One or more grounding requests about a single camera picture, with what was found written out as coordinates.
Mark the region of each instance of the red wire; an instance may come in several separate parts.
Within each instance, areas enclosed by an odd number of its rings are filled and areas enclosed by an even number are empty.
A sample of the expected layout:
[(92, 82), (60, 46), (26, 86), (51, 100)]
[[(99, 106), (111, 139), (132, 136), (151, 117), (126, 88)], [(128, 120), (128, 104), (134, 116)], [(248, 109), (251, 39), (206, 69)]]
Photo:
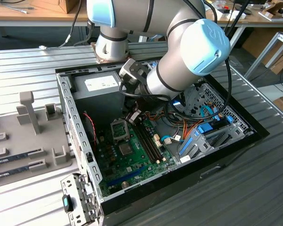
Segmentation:
[(89, 115), (87, 115), (86, 113), (83, 113), (83, 115), (85, 115), (91, 122), (91, 125), (92, 125), (92, 128), (93, 128), (93, 133), (94, 133), (94, 145), (96, 146), (96, 133), (95, 133), (94, 123), (93, 123), (92, 119), (89, 117)]

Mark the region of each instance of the ram slot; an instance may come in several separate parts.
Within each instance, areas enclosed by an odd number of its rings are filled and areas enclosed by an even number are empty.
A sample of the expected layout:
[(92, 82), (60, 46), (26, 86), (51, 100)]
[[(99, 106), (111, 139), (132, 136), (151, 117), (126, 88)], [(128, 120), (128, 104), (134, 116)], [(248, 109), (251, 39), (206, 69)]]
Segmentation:
[(161, 160), (162, 156), (159, 153), (158, 149), (155, 147), (153, 140), (149, 137), (146, 129), (143, 125), (138, 124), (133, 127), (143, 149), (148, 155), (150, 161), (152, 163), (156, 162), (156, 160)]

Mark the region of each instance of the motherboard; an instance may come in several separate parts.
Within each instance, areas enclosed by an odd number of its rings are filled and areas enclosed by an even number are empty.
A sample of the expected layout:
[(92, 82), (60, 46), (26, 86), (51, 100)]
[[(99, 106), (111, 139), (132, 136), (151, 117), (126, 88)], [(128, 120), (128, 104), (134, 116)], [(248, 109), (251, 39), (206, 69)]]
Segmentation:
[[(138, 184), (175, 165), (148, 119), (136, 126), (120, 121), (113, 122), (111, 128), (100, 133), (97, 146), (103, 196)], [(127, 131), (129, 137), (116, 142), (116, 136), (124, 136)]]

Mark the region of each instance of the ribbed metal surface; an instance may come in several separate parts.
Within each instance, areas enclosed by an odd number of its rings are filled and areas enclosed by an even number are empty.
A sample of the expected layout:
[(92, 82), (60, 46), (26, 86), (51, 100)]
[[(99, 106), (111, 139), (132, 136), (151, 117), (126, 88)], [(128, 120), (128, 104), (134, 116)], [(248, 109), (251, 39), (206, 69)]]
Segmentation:
[[(165, 43), (130, 44), (135, 59), (159, 57)], [(0, 115), (14, 113), (18, 92), (32, 90), (35, 108), (59, 105), (55, 68), (95, 63), (90, 47), (52, 52), (0, 51)], [(223, 66), (213, 76), (227, 88)], [(220, 173), (146, 211), (125, 225), (283, 225), (283, 117), (241, 76), (233, 96), (270, 136)], [(76, 164), (0, 187), (0, 225), (68, 225), (59, 182)]]

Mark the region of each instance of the power supply label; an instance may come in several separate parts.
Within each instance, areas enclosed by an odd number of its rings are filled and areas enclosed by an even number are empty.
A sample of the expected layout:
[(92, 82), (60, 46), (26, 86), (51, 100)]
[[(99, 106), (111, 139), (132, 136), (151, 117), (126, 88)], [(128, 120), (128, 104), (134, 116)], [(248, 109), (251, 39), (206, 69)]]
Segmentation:
[(89, 92), (118, 86), (117, 81), (115, 80), (115, 78), (113, 78), (112, 75), (94, 79), (87, 79), (85, 81), (85, 84)]

